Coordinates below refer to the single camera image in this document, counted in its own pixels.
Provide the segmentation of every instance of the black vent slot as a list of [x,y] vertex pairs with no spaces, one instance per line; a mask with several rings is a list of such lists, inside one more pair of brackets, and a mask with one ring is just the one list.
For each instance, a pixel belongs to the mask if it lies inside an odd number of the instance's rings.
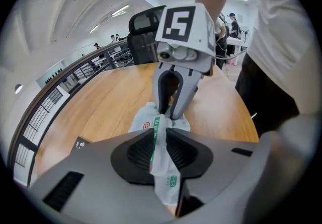
[[53,209],[61,211],[83,176],[84,174],[78,172],[68,172],[43,202]]
[[178,170],[192,164],[198,155],[195,147],[175,136],[167,139],[167,151]]
[[153,151],[154,141],[147,136],[129,147],[127,150],[127,158],[138,168],[149,171]]
[[246,150],[246,149],[242,149],[242,148],[234,148],[231,151],[233,153],[240,154],[240,155],[243,155],[243,156],[246,156],[246,157],[250,157],[253,154],[252,151],[249,151],[249,150]]

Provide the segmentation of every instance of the person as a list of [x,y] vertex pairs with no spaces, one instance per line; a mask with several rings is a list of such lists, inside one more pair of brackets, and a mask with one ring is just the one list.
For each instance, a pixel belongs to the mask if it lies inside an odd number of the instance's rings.
[[[96,49],[101,48],[97,43],[95,43],[94,46],[96,47]],[[89,65],[91,66],[91,68],[94,72],[100,68],[98,65],[95,65],[91,60],[89,60]]]
[[112,43],[116,42],[114,34],[111,35]]
[[230,35],[232,38],[238,39],[239,25],[236,20],[236,16],[234,13],[229,14],[229,18],[231,19],[231,32]]
[[[214,23],[216,34],[216,56],[226,57],[227,40],[226,40],[226,28],[223,21],[218,17]],[[222,70],[224,59],[216,59],[216,65]]]
[[[213,19],[225,1],[197,0]],[[320,86],[319,77],[311,74],[319,68],[317,51],[314,30],[298,0],[258,0],[252,40],[235,88],[259,137],[299,113],[320,110],[320,97],[311,92]]]
[[[238,22],[236,20],[235,14],[230,13],[229,18],[232,20],[230,36],[232,38],[238,38],[239,25],[238,25]],[[227,46],[227,55],[230,56],[230,55],[234,55],[234,54],[235,54],[235,46],[234,45],[228,45]]]
[[96,47],[96,49],[100,49],[101,47],[98,45],[98,43],[94,44],[94,47]]

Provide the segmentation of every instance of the white plastic bag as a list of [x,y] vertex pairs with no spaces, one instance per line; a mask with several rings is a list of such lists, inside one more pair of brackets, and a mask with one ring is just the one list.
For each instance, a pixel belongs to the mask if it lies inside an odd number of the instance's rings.
[[180,192],[180,172],[169,157],[168,171],[163,176],[154,176],[154,191],[161,202],[168,206],[177,206]]
[[171,106],[161,115],[155,103],[148,102],[134,117],[129,132],[154,129],[154,152],[151,157],[150,173],[154,175],[154,191],[161,202],[177,206],[180,191],[180,172],[173,163],[166,144],[166,128],[190,131],[190,124],[183,115],[177,120],[170,119]]

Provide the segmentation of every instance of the metal railing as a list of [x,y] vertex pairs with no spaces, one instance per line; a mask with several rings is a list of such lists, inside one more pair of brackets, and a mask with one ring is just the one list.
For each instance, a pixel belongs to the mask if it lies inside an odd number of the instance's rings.
[[[25,173],[28,173],[27,185],[29,185],[36,153],[60,110],[74,94],[102,71],[132,64],[131,52],[127,41],[124,40],[89,53],[60,71],[48,82],[28,106],[12,138],[7,164],[12,175],[15,173],[15,168],[24,168]],[[77,85],[68,85],[71,81],[77,82]],[[63,103],[60,102],[63,95],[58,86],[70,94]],[[42,126],[44,119],[50,113],[54,115],[49,115],[51,119],[46,121],[45,127]]]

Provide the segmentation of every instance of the red logo on bag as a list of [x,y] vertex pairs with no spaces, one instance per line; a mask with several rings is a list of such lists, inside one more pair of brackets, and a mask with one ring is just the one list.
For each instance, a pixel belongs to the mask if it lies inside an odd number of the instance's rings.
[[150,123],[149,122],[145,122],[143,125],[143,129],[147,129],[150,127]]

